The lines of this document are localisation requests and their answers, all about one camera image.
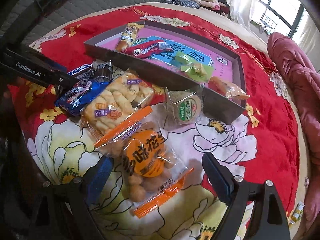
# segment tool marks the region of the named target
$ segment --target pink blanket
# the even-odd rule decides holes
[[[292,89],[310,147],[312,178],[304,202],[308,230],[320,211],[320,74],[297,44],[280,33],[270,36],[268,53]]]

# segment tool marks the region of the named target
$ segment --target window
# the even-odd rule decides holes
[[[299,0],[259,0],[252,20],[290,38],[297,32],[304,8]]]

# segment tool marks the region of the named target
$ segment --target orange circular label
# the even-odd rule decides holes
[[[132,135],[126,147],[124,168],[144,177],[160,175],[164,169],[164,137],[158,131],[144,130]]]

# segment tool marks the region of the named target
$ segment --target metal bolt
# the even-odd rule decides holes
[[[266,181],[266,184],[269,186],[269,187],[272,187],[273,186],[273,182],[271,180],[267,180]]]
[[[73,179],[73,182],[74,182],[74,183],[79,183],[79,182],[81,182],[81,180],[82,180],[81,177],[75,177],[75,178]]]
[[[243,181],[243,178],[242,178],[241,176],[239,176],[239,175],[236,175],[236,176],[235,176],[235,181],[237,181],[237,182],[242,182],[242,181]]]
[[[43,187],[49,187],[50,186],[50,181],[46,181],[42,184]]]

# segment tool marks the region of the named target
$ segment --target bed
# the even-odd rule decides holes
[[[30,46],[68,70],[87,63],[95,65],[100,60],[85,55],[84,41],[146,16],[149,20],[158,19],[154,16],[169,18],[169,24],[204,35],[238,53],[244,66],[247,92],[252,96],[247,103],[252,108],[231,125],[204,118],[199,123],[168,132],[165,135],[168,140],[186,142],[186,159],[195,171],[179,194],[140,220],[129,213],[122,174],[115,165],[99,203],[92,207],[102,232],[114,239],[209,239],[226,206],[215,197],[199,165],[203,154],[200,149],[211,149],[220,163],[248,181],[261,183],[271,179],[289,221],[298,201],[303,202],[306,194],[308,146],[290,90],[287,94],[279,89],[284,89],[285,84],[268,58],[266,43],[254,33],[207,9],[143,3],[83,16],[50,31]],[[220,34],[233,40],[236,46],[231,46]],[[155,87],[155,91],[160,98],[163,96],[161,88]],[[97,163],[101,154],[95,151],[88,131],[79,127],[79,120],[69,118],[54,106],[53,87],[27,82],[19,89],[11,87],[11,92],[27,148],[52,183],[67,183]],[[161,103],[152,107],[161,118]],[[258,122],[250,120],[250,111]],[[252,203],[247,206],[237,240],[244,237],[251,211]],[[291,238],[298,239],[303,232],[303,220],[290,228]]]

